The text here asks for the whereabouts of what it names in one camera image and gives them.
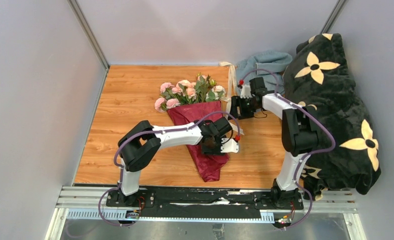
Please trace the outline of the dark red wrapping paper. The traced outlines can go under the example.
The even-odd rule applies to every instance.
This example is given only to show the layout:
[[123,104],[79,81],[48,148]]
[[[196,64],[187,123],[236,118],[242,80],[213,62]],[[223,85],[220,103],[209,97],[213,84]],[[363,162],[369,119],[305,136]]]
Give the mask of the dark red wrapping paper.
[[176,126],[197,124],[202,139],[196,145],[187,148],[204,182],[215,182],[220,179],[221,168],[228,162],[229,156],[221,153],[223,136],[232,131],[229,122],[221,113],[219,100],[185,104],[167,110]]

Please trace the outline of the pink rose stem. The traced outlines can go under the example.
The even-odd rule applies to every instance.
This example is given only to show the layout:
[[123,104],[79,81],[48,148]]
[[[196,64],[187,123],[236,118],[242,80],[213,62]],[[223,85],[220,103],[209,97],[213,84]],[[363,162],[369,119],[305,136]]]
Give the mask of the pink rose stem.
[[197,100],[195,85],[195,82],[186,79],[180,80],[176,84],[164,82],[160,86],[159,98],[154,102],[154,109],[164,113],[179,106],[195,103]]

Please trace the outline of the white rose stem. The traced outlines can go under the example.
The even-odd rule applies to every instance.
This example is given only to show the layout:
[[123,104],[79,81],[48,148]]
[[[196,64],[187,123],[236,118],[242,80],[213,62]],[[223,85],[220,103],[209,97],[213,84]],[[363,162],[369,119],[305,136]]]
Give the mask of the white rose stem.
[[210,92],[208,93],[208,97],[210,100],[225,101],[226,100],[226,90],[223,86],[216,85],[210,90]]

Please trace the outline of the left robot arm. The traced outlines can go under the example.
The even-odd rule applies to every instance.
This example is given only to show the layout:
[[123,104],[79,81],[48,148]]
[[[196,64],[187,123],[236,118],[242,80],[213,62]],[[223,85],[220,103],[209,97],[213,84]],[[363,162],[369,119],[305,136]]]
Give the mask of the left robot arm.
[[159,150],[181,145],[199,146],[203,155],[224,156],[239,152],[237,140],[225,137],[233,130],[224,117],[216,121],[207,117],[175,126],[156,126],[149,121],[139,122],[119,142],[113,161],[121,169],[118,181],[118,203],[134,206],[138,196],[141,171]]

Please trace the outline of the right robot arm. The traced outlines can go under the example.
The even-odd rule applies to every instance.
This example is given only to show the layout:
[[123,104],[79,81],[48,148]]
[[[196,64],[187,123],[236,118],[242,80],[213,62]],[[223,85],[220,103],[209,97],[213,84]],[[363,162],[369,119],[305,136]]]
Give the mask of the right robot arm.
[[305,108],[289,102],[279,93],[268,90],[263,78],[257,77],[245,84],[240,80],[239,96],[232,96],[230,114],[236,119],[249,119],[258,110],[269,111],[281,120],[281,142],[285,156],[279,175],[274,179],[267,196],[255,199],[258,206],[274,209],[297,206],[301,200],[299,178],[304,164],[319,145],[319,127],[305,114]]

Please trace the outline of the cream printed ribbon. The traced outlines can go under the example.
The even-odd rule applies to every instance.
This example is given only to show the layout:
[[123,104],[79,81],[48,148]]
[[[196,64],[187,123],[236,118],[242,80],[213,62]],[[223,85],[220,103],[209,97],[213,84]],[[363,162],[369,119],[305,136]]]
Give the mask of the cream printed ribbon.
[[228,69],[228,82],[227,82],[227,94],[225,98],[226,107],[225,111],[230,112],[232,107],[232,96],[235,93],[237,87],[237,76],[236,76],[236,67],[234,64],[227,61],[220,61],[218,63],[220,67],[229,67]]

